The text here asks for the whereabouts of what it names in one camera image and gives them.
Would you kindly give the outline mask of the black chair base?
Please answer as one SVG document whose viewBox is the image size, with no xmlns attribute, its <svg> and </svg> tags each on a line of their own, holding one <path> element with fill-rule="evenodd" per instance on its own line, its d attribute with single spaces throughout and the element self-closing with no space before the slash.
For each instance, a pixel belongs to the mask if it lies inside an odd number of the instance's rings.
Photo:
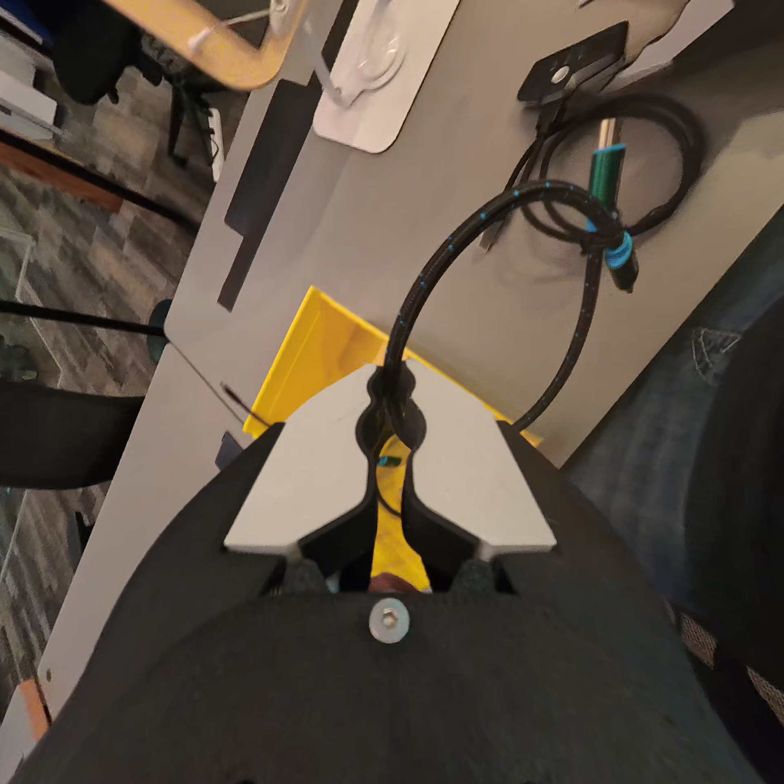
<svg viewBox="0 0 784 784">
<path fill-rule="evenodd" d="M 177 145 L 183 124 L 190 121 L 197 132 L 201 144 L 201 152 L 212 168 L 214 161 L 213 141 L 214 133 L 209 124 L 211 107 L 198 85 L 190 82 L 182 74 L 168 77 L 171 85 L 171 108 L 169 116 L 169 132 L 166 152 L 168 157 L 180 168 L 187 165 L 187 157 L 177 153 Z"/>
</svg>

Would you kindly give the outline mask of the yellow plastic bin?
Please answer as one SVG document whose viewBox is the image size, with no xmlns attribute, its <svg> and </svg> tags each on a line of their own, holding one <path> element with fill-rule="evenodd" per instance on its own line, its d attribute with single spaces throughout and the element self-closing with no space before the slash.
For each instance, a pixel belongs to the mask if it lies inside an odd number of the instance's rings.
<svg viewBox="0 0 784 784">
<path fill-rule="evenodd" d="M 269 422 L 270 427 L 284 423 L 311 397 L 363 365 L 381 367 L 387 348 L 387 339 L 387 336 L 380 330 L 339 305 L 325 293 L 311 287 L 289 327 L 252 411 Z M 412 358 L 422 361 L 471 393 L 428 361 L 410 350 L 405 350 L 404 364 Z M 405 392 L 405 382 L 401 381 L 401 386 Z M 472 395 L 482 401 L 496 419 L 510 425 L 493 407 L 480 397 Z M 384 566 L 383 559 L 394 559 L 399 551 L 398 547 L 392 547 L 392 555 L 375 556 L 376 551 L 382 552 L 389 549 L 388 535 L 385 533 L 387 518 L 397 520 L 397 527 L 400 529 L 399 539 L 403 540 L 404 549 L 411 553 L 416 552 L 407 544 L 401 525 L 401 494 L 409 446 L 406 445 L 405 438 L 398 437 L 393 432 L 393 427 L 387 418 L 382 390 L 381 400 L 383 402 L 383 446 L 379 455 L 395 455 L 404 459 L 404 462 L 397 468 L 376 468 L 379 513 L 372 564 L 374 560 L 377 560 L 379 565 Z M 259 425 L 257 442 L 260 446 L 259 439 L 269 428 Z M 426 572 L 418 554 L 414 560 L 420 563 L 415 567 L 414 576 L 404 574 L 403 578 L 416 587 L 423 587 Z"/>
</svg>

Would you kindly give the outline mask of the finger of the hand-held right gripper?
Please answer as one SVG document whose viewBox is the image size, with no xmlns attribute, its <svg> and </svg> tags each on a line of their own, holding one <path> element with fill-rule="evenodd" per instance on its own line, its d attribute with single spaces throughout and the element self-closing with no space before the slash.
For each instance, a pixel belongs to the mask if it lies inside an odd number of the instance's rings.
<svg viewBox="0 0 784 784">
<path fill-rule="evenodd" d="M 629 2 L 629 32 L 619 77 L 647 77 L 676 57 L 734 8 L 732 1 Z"/>
</svg>

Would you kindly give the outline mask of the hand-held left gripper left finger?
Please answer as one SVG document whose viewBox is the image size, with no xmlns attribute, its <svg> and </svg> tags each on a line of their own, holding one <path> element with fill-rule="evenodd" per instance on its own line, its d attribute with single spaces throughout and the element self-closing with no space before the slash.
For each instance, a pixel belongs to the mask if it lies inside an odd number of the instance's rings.
<svg viewBox="0 0 784 784">
<path fill-rule="evenodd" d="M 378 528 L 381 367 L 363 365 L 260 437 L 269 454 L 223 540 L 237 554 L 312 561 L 367 590 Z"/>
</svg>

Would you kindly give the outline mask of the wooden book stand white base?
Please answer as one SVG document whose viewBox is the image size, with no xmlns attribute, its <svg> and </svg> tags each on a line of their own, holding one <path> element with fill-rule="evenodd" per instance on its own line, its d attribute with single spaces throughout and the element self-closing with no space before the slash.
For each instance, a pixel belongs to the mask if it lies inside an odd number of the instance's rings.
<svg viewBox="0 0 784 784">
<path fill-rule="evenodd" d="M 222 85 L 260 89 L 299 44 L 319 84 L 312 122 L 324 140 L 369 154 L 396 140 L 458 1 L 360 1 L 348 12 L 334 64 L 316 32 L 312 2 L 251 2 L 221 19 L 203 2 L 109 1 L 113 10 Z"/>
</svg>

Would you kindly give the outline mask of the person's dark hoodie torso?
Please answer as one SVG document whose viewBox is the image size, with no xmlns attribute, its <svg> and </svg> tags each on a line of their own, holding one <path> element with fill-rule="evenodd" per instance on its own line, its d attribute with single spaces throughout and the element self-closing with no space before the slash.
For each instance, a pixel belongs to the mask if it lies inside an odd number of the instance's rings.
<svg viewBox="0 0 784 784">
<path fill-rule="evenodd" d="M 713 398 L 684 518 L 693 618 L 717 642 L 699 679 L 763 782 L 782 782 L 783 304 L 740 338 Z"/>
</svg>

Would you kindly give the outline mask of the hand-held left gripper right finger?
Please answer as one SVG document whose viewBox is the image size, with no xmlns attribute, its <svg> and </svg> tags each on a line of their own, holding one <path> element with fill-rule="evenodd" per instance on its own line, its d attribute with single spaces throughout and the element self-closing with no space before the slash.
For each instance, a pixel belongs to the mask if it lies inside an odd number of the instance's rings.
<svg viewBox="0 0 784 784">
<path fill-rule="evenodd" d="M 545 554 L 556 536 L 514 446 L 528 441 L 485 404 L 422 361 L 409 359 L 401 524 L 430 588 L 447 590 L 468 561 Z"/>
</svg>

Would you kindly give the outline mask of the wood-edged desk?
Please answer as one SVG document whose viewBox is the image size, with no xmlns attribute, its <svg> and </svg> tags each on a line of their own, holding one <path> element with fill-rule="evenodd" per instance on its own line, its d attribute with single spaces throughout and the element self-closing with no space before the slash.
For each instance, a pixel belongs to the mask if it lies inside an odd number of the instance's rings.
<svg viewBox="0 0 784 784">
<path fill-rule="evenodd" d="M 198 224 L 178 210 L 133 191 L 78 162 L 1 130 L 1 164 L 47 187 L 88 201 L 106 212 L 117 214 L 125 202 L 150 211 L 195 234 Z"/>
</svg>

